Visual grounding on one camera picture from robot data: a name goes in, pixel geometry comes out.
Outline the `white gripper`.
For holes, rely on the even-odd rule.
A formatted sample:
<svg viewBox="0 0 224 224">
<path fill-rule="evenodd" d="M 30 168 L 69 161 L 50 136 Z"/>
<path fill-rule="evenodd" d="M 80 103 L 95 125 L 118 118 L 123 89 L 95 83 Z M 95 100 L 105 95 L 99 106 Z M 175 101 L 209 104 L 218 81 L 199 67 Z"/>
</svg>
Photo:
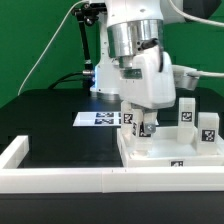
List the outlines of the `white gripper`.
<svg viewBox="0 0 224 224">
<path fill-rule="evenodd" d="M 174 76 L 168 53 L 160 53 L 155 46 L 134 56 L 132 68 L 121 72 L 119 94 L 122 100 L 133 103 L 134 119 L 143 119 L 144 133 L 155 133 L 158 111 L 143 111 L 142 107 L 162 109 L 175 103 Z"/>
</svg>

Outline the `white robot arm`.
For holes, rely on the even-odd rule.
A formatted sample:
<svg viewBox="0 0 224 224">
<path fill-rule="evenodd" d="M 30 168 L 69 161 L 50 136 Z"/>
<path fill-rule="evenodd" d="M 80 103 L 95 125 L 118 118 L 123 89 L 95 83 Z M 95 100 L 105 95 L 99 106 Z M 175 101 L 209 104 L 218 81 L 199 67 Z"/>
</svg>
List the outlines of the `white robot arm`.
<svg viewBox="0 0 224 224">
<path fill-rule="evenodd" d="M 133 129 L 156 131 L 157 111 L 174 105 L 170 56 L 163 49 L 163 26 L 209 17 L 221 0 L 90 0 L 99 12 L 101 58 L 91 91 L 118 95 L 136 114 Z"/>
</svg>

